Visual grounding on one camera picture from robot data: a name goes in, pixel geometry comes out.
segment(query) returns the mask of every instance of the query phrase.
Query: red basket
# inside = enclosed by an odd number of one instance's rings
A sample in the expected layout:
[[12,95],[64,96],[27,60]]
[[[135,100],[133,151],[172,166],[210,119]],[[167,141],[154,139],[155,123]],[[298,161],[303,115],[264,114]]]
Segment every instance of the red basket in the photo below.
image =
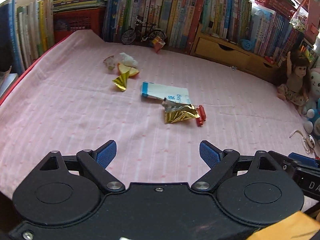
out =
[[91,29],[101,35],[105,7],[72,12],[61,12],[53,15],[54,41],[61,41],[77,30]]
[[297,11],[297,9],[286,0],[256,0],[256,3],[280,13],[289,20],[291,20],[293,14]]

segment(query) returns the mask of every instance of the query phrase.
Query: bed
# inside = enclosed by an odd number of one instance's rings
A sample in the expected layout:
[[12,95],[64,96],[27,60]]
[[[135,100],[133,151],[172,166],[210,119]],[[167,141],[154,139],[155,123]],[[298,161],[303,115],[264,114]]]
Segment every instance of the bed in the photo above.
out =
[[[140,69],[124,93],[112,82],[116,71],[103,64],[120,52]],[[191,102],[204,106],[204,126],[164,124],[160,102],[141,98],[143,81],[188,88]],[[80,30],[43,55],[0,106],[0,191],[11,198],[51,150],[74,155],[109,139],[117,155],[107,170],[126,187],[137,181],[191,185],[209,169],[199,156],[201,140],[242,155],[259,149],[305,155],[301,136],[289,138],[295,129],[303,131],[300,116],[270,83],[184,54],[105,43]],[[305,198],[303,210],[315,203]]]

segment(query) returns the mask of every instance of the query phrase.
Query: blue round object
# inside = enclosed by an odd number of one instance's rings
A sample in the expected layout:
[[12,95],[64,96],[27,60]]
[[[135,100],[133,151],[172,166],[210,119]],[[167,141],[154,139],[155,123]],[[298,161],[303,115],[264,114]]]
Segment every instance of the blue round object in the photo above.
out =
[[241,42],[242,49],[247,50],[247,51],[252,49],[251,41],[249,41],[249,40],[240,40],[240,42]]

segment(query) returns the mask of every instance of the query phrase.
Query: gold foil wrapper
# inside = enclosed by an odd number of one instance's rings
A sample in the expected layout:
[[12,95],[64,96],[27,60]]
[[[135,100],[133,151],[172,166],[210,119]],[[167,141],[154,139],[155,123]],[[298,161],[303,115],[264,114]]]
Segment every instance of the gold foil wrapper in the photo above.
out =
[[192,104],[179,104],[165,98],[162,106],[164,107],[165,123],[180,122],[200,117],[198,111]]
[[126,73],[121,74],[116,79],[113,80],[114,84],[122,91],[127,90],[127,82],[130,75],[130,71],[127,71]]

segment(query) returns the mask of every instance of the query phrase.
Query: blue gripper pad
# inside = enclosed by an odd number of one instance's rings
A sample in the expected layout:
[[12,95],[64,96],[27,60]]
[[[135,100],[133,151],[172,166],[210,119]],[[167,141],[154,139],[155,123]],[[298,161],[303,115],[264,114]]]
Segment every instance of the blue gripper pad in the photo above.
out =
[[207,141],[202,141],[199,146],[200,157],[204,160],[204,162],[212,169],[215,165],[217,165],[222,158],[222,152],[208,143]]
[[318,164],[317,161],[313,158],[307,157],[307,156],[303,156],[297,153],[290,153],[289,158],[300,161],[302,164],[304,165],[308,165],[311,167],[316,167],[318,168]]
[[107,168],[113,158],[116,156],[117,144],[115,141],[106,143],[97,150],[97,156],[95,161],[100,164],[103,168]]

